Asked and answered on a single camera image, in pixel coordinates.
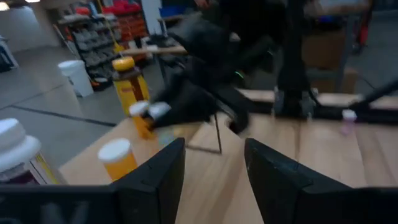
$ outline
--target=metal rod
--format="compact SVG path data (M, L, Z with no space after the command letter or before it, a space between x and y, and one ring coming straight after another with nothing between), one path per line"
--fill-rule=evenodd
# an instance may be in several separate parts
M160 58L159 54L154 54L154 57L156 58L157 63L159 64L160 67L160 73L162 74L163 77L163 81L164 81L164 85L168 86L169 82L167 80L167 74L166 74L166 69L164 67L164 63L162 61L162 59Z
M391 94L392 92L397 90L398 90L398 79L375 89L373 92L366 95L363 100L355 102L352 105L350 105L349 108L352 110L357 110L360 108L369 108L370 104L373 101L376 101L382 98L383 96L387 96L388 94Z
M198 147L198 146L191 146L187 144L185 147L196 150L196 151L203 151L203 152L209 152L212 154L218 154L222 155L223 153L223 148L221 147L221 136L220 136L220 129L218 127L218 119L217 119L217 114L214 115L215 123L216 123L216 130L217 130L217 140L218 140L218 151L212 150L212 149L207 149L204 147Z
M336 82L335 82L335 92L336 93L341 93L341 91L343 89L344 69L346 67L348 57L351 55L351 53L353 51L354 26L355 26L355 15L349 15L347 18L347 24L346 24L344 50L343 50L342 56L340 58L340 64L338 67Z
M220 150L220 154L222 154L222 153L223 153L223 148L221 147L221 137L220 137L220 129L218 128L217 114L214 114L214 120L215 120L215 122L216 122L217 139L218 139L218 149Z

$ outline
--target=wooden table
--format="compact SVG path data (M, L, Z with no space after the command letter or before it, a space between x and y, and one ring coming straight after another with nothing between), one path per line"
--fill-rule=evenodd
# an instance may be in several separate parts
M182 46L175 46L175 47L158 47L156 49L148 49L148 48L141 48L141 49L128 49L124 50L122 54L124 55L140 55L140 54L186 54L187 50L185 50Z
M254 100L271 100L269 91L243 91ZM346 104L353 95L322 94L324 104ZM398 98L384 98L380 107L398 108ZM349 136L340 134L341 123L302 122L253 114L241 136L219 116L223 154L187 149L185 180L176 223L263 223L244 164L244 139L254 138L302 164L351 187L395 186L398 182L398 127L357 124ZM181 133L187 125L179 127ZM153 155L151 142L140 141L131 122L123 121L80 155L61 167L69 184L108 184L110 179L96 152L113 138L136 142L139 164ZM189 142L217 149L215 128L203 124Z

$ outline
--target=small white object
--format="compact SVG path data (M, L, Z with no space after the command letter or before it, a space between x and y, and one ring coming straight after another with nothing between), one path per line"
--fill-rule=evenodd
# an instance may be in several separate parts
M137 49L137 44L135 41L129 41L129 48L130 49Z
M142 43L146 43L146 42L148 42L148 41L150 41L150 37L143 37L143 38L141 38L141 42Z
M86 97L94 93L84 61L70 60L62 62L58 64L58 68L61 70L62 75L69 79L76 95Z
M112 20L117 19L117 17L116 17L114 14L112 14L112 13L108 13L108 14L97 14L96 17L97 17L97 18L105 18L105 19L108 20L108 21L112 21Z
M169 110L171 110L171 106L166 102L154 103L149 106L148 113L154 119L157 120L159 117L165 115Z
M0 185L57 184L40 148L17 119L0 120Z
M231 42L239 42L241 41L241 38L239 37L239 35L237 33L231 33L231 35L229 35L229 41Z
M150 50L150 51L156 51L158 48L157 48L157 46L156 45L148 45L147 46L147 50Z
M142 115L148 106L149 106L148 101L146 100L138 101L137 103L134 103L133 105L130 106L129 108L130 115L131 116Z
M0 11L10 10L10 7L5 2L0 2Z
M355 121L356 120L356 113L353 110L343 110L343 119L344 120L350 120L350 121Z
M96 77L96 78L94 78L94 80L99 83L106 83L108 81L107 78L103 78L103 77Z
M130 145L128 139L112 140L98 151L98 159L105 164L117 162L131 153Z

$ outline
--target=table leg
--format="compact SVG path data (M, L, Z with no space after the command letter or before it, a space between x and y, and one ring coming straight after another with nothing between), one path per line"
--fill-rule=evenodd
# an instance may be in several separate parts
M353 32L354 32L354 25L355 25L355 15L349 15L347 19L346 25L346 35L345 35L345 42L344 42L344 50L343 54L340 58L340 64L337 71L336 82L335 82L335 92L341 93L343 87L343 80L344 80L344 70L346 67L346 63L348 57L351 55L353 51Z
M159 54L154 54L154 58L157 61L157 63L159 64L160 73L162 74L164 85L167 86L169 84L169 82L167 80L166 68L164 66L164 63L163 63L162 59L160 59L160 55Z
M159 25L160 25L160 29L162 30L162 34L167 37L167 28L166 28L166 23L164 22L164 20L159 21Z
M216 130L217 130L218 151L213 150L213 149L207 149L207 148L204 148L204 147L191 146L189 144L187 144L186 147L191 149L191 150L197 150L197 151L209 152L209 153L212 153L212 154L222 155L223 154L223 148L221 147L221 136L220 136L220 129L218 127L217 114L214 115L214 120L215 120L215 123L216 123Z

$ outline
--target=shelving unit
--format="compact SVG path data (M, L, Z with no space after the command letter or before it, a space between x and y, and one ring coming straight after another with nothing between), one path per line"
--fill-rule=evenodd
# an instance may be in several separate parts
M148 36L146 23L142 11L126 12L115 14L118 18L119 27L121 30L121 44L125 49L129 49L129 42L136 38L143 38ZM134 60L136 62L145 60L146 55L136 55Z
M108 20L111 30L103 17L83 19L67 24L70 37L79 57L85 62L94 91L101 91L112 85L114 73L112 61L119 58L114 52L114 42L121 40L121 31L117 19Z

